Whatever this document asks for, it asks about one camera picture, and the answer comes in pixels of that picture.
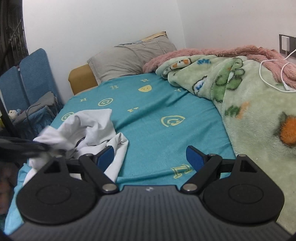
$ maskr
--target green fleece blanket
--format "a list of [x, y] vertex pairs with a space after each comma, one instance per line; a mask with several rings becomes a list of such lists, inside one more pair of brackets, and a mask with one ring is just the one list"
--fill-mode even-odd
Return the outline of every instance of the green fleece blanket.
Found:
[[[296, 93], [267, 86], [260, 79], [259, 65], [245, 56], [195, 55], [170, 59], [156, 74], [213, 101], [235, 154], [248, 155], [284, 192], [278, 222], [295, 232]], [[261, 74], [266, 82], [284, 90], [271, 71], [262, 67]]]

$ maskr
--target pink fluffy blanket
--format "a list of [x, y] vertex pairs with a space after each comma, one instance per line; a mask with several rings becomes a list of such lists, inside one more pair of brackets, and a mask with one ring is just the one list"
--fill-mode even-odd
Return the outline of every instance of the pink fluffy blanket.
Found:
[[[181, 49], [177, 51], [173, 51], [164, 55], [160, 55], [156, 58], [153, 58], [148, 63], [143, 66], [143, 72], [149, 73], [154, 72], [160, 65], [162, 65], [165, 61], [176, 58], [180, 56], [192, 56], [192, 55], [216, 55], [218, 57], [236, 57], [236, 56], [246, 56], [248, 59], [252, 59], [258, 61], [259, 63], [266, 59], [278, 59], [280, 61], [268, 61], [264, 62], [263, 65], [269, 69], [275, 80], [281, 83], [281, 68], [285, 63], [284, 57], [277, 52], [276, 50], [272, 49], [265, 49], [265, 48], [258, 48], [253, 45], [248, 45], [244, 47], [239, 47], [235, 49], [229, 50], [220, 50], [220, 49]], [[284, 68], [283, 71], [283, 79], [292, 88], [296, 88], [296, 66], [289, 64]]]

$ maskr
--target chair backrest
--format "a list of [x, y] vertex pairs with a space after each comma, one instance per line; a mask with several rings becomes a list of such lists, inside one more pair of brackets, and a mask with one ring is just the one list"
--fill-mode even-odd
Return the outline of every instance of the chair backrest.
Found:
[[0, 77], [0, 89], [7, 111], [29, 107], [29, 100], [17, 67], [13, 66]]
[[30, 105], [52, 91], [58, 97], [57, 88], [44, 49], [38, 49], [20, 63], [20, 72]]

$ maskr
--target white cloth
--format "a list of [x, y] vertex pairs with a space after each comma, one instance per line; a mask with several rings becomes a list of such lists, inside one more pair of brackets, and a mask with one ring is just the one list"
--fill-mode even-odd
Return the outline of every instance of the white cloth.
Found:
[[[104, 173], [115, 182], [126, 154], [128, 140], [121, 132], [116, 134], [110, 120], [111, 113], [111, 109], [79, 111], [68, 117], [58, 129], [46, 127], [34, 141], [49, 144], [57, 150], [66, 150], [66, 158], [75, 159], [86, 153], [96, 155], [106, 146], [112, 146], [114, 159]], [[46, 156], [30, 158], [29, 166], [32, 169], [28, 172], [24, 185], [48, 161]]]

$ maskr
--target charging cable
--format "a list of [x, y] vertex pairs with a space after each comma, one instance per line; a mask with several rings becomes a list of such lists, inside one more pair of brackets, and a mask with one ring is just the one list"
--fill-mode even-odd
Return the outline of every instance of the charging cable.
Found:
[[[295, 49], [292, 53], [290, 53], [290, 54], [289, 54], [284, 60], [286, 60], [287, 58], [289, 58], [289, 57], [290, 57], [292, 54], [294, 54], [295, 52], [296, 52], [296, 49]], [[296, 90], [294, 90], [293, 88], [291, 88], [290, 86], [288, 86], [288, 85], [284, 82], [284, 80], [283, 80], [283, 70], [284, 70], [284, 67], [286, 67], [288, 64], [293, 64], [293, 65], [295, 65], [295, 66], [296, 66], [296, 64], [291, 63], [291, 62], [288, 62], [288, 63], [284, 64], [284, 66], [283, 66], [282, 69], [281, 69], [281, 81], [282, 81], [282, 83], [283, 83], [283, 85], [284, 85], [284, 87], [285, 87], [285, 89], [286, 89], [286, 91], [284, 91], [284, 90], [281, 90], [281, 89], [279, 89], [279, 88], [277, 88], [277, 87], [275, 87], [275, 86], [273, 86], [273, 85], [267, 83], [267, 82], [262, 78], [262, 75], [261, 75], [261, 66], [262, 66], [262, 63], [267, 62], [267, 61], [279, 61], [279, 60], [278, 60], [278, 59], [267, 59], [267, 60], [263, 60], [263, 61], [260, 63], [260, 67], [259, 67], [259, 75], [260, 75], [260, 78], [262, 79], [262, 81], [263, 81], [264, 83], [266, 83], [267, 85], [269, 85], [270, 87], [272, 87], [272, 88], [274, 88], [274, 89], [276, 89], [276, 90], [278, 90], [278, 91], [281, 91], [281, 92], [283, 92], [283, 93], [294, 93], [294, 92], [296, 92]]]

